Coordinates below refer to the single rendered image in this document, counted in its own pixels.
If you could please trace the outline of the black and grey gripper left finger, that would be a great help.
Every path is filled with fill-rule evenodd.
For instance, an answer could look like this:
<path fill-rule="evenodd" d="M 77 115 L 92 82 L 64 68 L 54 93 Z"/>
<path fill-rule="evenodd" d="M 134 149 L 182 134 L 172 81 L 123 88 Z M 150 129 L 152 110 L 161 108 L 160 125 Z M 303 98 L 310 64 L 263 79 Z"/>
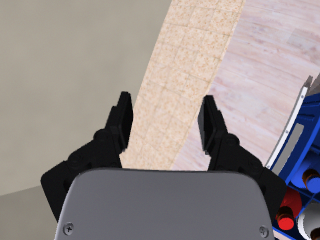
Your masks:
<path fill-rule="evenodd" d="M 105 128 L 96 131 L 93 140 L 72 152 L 68 160 L 42 175 L 40 182 L 57 223 L 69 188 L 79 173 L 92 168 L 122 168 L 119 155 L 128 148 L 133 117 L 131 94 L 122 91 Z"/>

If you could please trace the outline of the blue plastic crate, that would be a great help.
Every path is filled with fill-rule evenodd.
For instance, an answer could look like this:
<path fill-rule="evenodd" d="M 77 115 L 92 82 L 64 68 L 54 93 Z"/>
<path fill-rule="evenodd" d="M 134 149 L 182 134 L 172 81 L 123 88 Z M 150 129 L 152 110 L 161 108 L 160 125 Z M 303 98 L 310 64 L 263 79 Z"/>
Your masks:
<path fill-rule="evenodd" d="M 317 146 L 319 146 L 319 149 L 317 149 Z M 320 203 L 320 192 L 316 194 L 309 190 L 300 189 L 290 181 L 309 148 L 320 156 L 320 93 L 304 97 L 292 128 L 270 167 L 270 170 L 283 179 L 288 187 L 300 193 L 302 208 L 299 215 L 312 199 Z M 307 240 L 301 236 L 297 229 L 296 219 L 298 216 L 294 219 L 293 228 L 289 230 L 282 230 L 277 220 L 274 219 L 273 230 L 291 240 Z"/>

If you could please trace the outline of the red bottle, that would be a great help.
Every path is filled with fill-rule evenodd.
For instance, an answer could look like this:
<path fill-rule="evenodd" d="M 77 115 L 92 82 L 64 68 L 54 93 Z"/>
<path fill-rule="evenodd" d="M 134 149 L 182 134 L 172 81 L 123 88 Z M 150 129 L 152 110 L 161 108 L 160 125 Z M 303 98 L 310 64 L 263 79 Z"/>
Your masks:
<path fill-rule="evenodd" d="M 283 230 L 291 229 L 294 226 L 294 219 L 299 215 L 301 208 L 302 200 L 299 192 L 287 186 L 287 192 L 275 217 L 279 227 Z"/>

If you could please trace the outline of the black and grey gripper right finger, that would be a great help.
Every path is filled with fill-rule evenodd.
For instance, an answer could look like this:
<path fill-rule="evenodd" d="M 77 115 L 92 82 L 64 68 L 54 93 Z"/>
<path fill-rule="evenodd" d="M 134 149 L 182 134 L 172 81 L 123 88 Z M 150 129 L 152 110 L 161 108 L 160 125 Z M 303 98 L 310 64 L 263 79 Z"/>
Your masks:
<path fill-rule="evenodd" d="M 287 191 L 285 181 L 240 146 L 236 135 L 228 133 L 213 95 L 203 97 L 197 121 L 202 149 L 211 157 L 208 170 L 239 172 L 256 180 L 273 223 Z"/>

